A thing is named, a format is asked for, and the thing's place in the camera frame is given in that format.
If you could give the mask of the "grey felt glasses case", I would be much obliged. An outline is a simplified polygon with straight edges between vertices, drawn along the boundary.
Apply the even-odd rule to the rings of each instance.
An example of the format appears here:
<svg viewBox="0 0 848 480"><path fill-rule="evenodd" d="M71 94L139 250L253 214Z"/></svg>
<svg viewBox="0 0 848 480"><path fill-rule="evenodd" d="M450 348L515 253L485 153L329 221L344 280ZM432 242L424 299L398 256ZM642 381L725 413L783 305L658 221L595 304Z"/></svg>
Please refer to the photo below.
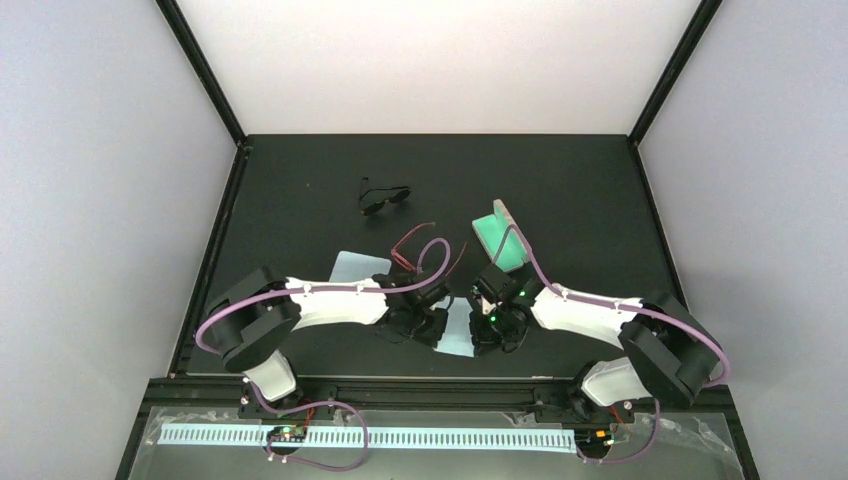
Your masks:
<svg viewBox="0 0 848 480"><path fill-rule="evenodd" d="M517 223L501 199L493 201L490 214L473 220L471 225L491 262L504 272L518 270L529 261Z"/></svg>

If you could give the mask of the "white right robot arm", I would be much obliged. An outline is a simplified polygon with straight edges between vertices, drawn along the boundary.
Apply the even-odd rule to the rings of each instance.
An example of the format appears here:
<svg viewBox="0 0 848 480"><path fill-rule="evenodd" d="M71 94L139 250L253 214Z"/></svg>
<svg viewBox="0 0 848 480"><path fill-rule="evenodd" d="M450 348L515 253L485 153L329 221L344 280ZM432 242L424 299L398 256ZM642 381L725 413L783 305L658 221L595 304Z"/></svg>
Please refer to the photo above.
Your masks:
<svg viewBox="0 0 848 480"><path fill-rule="evenodd" d="M589 362L569 392L572 410L593 419L608 407L652 398L687 408L728 362L718 342L667 294L615 298L511 276L490 264L474 280L469 329L477 356L515 351L531 329L566 332L621 350Z"/></svg>

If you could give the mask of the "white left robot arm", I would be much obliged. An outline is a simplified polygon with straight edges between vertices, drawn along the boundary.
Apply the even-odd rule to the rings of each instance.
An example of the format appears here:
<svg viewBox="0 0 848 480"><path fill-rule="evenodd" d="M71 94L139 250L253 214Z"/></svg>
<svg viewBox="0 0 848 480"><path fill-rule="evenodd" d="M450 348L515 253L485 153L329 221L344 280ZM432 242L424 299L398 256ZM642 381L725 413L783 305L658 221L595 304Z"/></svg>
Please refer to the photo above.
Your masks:
<svg viewBox="0 0 848 480"><path fill-rule="evenodd" d="M194 340L217 355L225 371L243 375L264 400L278 402L298 389L280 350L291 332L355 324L388 341L434 347L448 320L440 303L450 295L440 271L333 283L282 278L262 267L213 302Z"/></svg>

